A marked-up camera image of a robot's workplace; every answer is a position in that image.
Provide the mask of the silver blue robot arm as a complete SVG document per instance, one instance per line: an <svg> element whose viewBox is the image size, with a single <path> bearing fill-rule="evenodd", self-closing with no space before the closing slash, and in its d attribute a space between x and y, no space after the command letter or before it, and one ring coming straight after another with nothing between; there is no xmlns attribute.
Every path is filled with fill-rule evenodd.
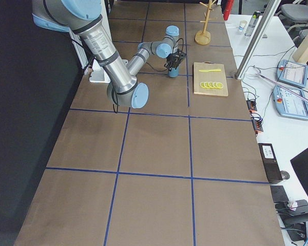
<svg viewBox="0 0 308 246"><path fill-rule="evenodd" d="M136 75L147 63L151 55L159 58L165 58L165 70L170 77L179 75L179 65L186 58L183 49L179 49L179 41L184 44L183 38L179 38L179 28L177 26L168 26L165 36L161 41L143 42L138 45L137 53L126 65L131 75Z"/></svg>
<svg viewBox="0 0 308 246"><path fill-rule="evenodd" d="M142 108L149 89L132 75L102 26L101 1L32 1L34 23L80 36L110 78L107 96L113 104Z"/></svg>

